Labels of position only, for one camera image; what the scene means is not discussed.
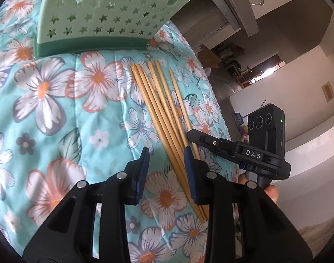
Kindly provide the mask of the person's right hand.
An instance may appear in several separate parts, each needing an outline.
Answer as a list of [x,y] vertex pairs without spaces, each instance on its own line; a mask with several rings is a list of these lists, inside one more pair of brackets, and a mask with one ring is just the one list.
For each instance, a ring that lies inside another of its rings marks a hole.
[[[238,176],[238,183],[244,185],[247,182],[248,182],[248,179],[244,173]],[[272,201],[275,204],[277,204],[277,201],[279,198],[279,191],[277,190],[277,188],[274,185],[269,185],[264,191],[272,199]]]

